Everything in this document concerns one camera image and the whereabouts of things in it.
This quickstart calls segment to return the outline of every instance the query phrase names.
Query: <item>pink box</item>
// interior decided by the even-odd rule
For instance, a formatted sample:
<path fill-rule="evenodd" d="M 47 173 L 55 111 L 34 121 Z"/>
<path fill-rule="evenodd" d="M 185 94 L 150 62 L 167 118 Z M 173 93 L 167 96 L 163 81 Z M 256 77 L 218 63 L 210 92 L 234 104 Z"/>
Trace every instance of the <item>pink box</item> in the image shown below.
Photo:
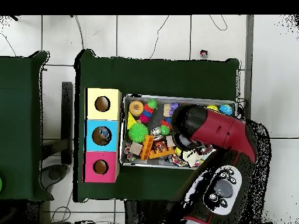
<path fill-rule="evenodd" d="M 117 160 L 118 152 L 98 152 L 87 151 L 85 163 L 85 180 L 89 183 L 115 183 L 119 174 L 119 163 Z M 103 160 L 108 165 L 105 174 L 97 174 L 94 170 L 94 164 L 98 160 Z"/>

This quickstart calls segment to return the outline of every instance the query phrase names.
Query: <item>yellow box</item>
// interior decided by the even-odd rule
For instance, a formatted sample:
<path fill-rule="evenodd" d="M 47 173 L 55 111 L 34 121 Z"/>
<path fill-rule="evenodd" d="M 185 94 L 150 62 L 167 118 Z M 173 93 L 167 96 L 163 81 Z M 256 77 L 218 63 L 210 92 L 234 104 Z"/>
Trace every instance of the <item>yellow box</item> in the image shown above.
<path fill-rule="evenodd" d="M 87 88 L 87 119 L 120 120 L 120 111 L 121 93 L 118 89 Z"/>

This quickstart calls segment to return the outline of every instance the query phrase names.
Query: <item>blue box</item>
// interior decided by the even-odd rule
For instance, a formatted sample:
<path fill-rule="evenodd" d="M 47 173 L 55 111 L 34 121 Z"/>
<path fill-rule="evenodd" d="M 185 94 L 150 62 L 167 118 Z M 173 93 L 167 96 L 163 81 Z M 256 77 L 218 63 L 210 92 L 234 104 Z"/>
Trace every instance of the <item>blue box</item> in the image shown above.
<path fill-rule="evenodd" d="M 119 121 L 87 120 L 86 151 L 109 151 L 115 152 L 119 142 Z M 106 127 L 110 130 L 111 139 L 107 145 L 98 145 L 92 139 L 92 133 L 97 127 Z"/>

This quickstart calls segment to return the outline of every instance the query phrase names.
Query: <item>black stand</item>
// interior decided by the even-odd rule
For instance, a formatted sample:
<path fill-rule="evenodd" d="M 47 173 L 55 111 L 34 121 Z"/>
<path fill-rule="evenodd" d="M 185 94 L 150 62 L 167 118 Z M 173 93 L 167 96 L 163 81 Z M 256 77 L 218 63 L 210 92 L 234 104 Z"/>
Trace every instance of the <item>black stand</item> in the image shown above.
<path fill-rule="evenodd" d="M 62 83 L 61 95 L 61 139 L 43 144 L 42 159 L 61 152 L 61 163 L 72 163 L 72 83 Z"/>

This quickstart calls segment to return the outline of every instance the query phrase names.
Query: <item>table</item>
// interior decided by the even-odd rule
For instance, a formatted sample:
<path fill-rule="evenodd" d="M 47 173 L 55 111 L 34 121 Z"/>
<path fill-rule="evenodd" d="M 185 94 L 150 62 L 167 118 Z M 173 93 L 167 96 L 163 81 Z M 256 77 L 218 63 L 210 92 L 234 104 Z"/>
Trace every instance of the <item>table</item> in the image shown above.
<path fill-rule="evenodd" d="M 158 95 L 236 101 L 237 59 L 167 61 L 98 58 L 82 50 L 76 60 L 74 200 L 169 200 L 192 170 L 123 166 L 116 183 L 83 183 L 84 89 L 112 88 L 122 94 Z"/>

